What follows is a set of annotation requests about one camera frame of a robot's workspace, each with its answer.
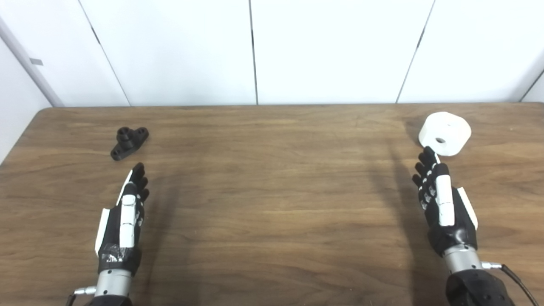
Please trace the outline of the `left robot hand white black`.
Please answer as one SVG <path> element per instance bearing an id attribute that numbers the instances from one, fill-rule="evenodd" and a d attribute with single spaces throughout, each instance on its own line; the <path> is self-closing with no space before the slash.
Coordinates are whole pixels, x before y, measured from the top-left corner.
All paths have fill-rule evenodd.
<path id="1" fill-rule="evenodd" d="M 139 247 L 145 218 L 147 189 L 144 163 L 136 164 L 129 172 L 114 207 L 103 209 L 95 242 L 98 273 L 120 269 L 136 275 L 142 259 Z"/>

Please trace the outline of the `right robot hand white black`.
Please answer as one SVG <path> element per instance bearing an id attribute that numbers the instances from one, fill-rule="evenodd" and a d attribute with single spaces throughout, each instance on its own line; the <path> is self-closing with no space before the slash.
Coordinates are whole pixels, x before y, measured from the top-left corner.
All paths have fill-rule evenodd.
<path id="1" fill-rule="evenodd" d="M 430 246 L 439 256 L 458 245 L 477 249 L 478 219 L 464 188 L 453 186 L 448 166 L 431 147 L 425 147 L 418 159 L 412 180 L 429 227 Z"/>

